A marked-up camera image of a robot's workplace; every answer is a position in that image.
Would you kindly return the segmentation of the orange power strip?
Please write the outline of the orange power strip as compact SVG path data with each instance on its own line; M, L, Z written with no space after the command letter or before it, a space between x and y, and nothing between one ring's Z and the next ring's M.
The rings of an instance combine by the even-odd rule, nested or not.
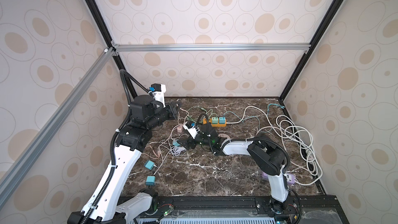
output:
M225 117L211 117L211 118L204 118L203 119L203 124L208 124L210 123L211 126L213 127L226 127L227 126L227 120Z

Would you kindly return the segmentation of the pink charger adapter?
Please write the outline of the pink charger adapter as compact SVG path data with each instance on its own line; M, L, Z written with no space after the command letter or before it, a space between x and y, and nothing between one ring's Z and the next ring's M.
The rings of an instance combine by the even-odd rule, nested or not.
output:
M178 133L182 133L182 132L183 132L183 126L182 126L182 125L179 125L179 126L177 127L177 132L178 132Z

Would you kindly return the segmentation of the teal charger adapter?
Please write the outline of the teal charger adapter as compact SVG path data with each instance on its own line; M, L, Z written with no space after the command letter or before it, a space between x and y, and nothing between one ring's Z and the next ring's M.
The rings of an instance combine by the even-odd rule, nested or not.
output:
M226 118L225 117L219 117L218 118L218 123L219 124L226 124Z

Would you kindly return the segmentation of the round beige power socket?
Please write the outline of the round beige power socket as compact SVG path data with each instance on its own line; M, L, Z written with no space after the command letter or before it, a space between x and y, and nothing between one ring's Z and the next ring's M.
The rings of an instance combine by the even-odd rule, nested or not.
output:
M231 139L231 137L229 135L225 134L225 133L218 134L218 137L223 139L223 141L228 141L228 140Z

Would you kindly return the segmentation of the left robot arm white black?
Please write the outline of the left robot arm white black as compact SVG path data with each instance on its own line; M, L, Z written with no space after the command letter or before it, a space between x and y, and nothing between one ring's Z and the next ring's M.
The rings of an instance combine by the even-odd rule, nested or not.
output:
M125 69L120 70L128 111L110 142L110 163L92 197L79 212L72 212L69 224L133 224L147 211L156 212L158 194L141 190L120 204L119 198L129 175L152 138L152 129L178 118L177 102L166 103L165 85L141 85Z

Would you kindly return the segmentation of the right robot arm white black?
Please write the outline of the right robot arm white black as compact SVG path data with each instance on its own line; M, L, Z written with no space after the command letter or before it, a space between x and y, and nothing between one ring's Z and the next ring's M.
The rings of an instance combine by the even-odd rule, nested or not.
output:
M273 218L281 215L277 220L299 223L303 210L299 195L288 186L286 170L291 166L291 159L283 147L265 134L246 139L228 139L218 134L210 123L184 129L188 137L177 143L186 150L207 146L214 156L250 156L267 175L271 189L268 201L256 200L257 211Z

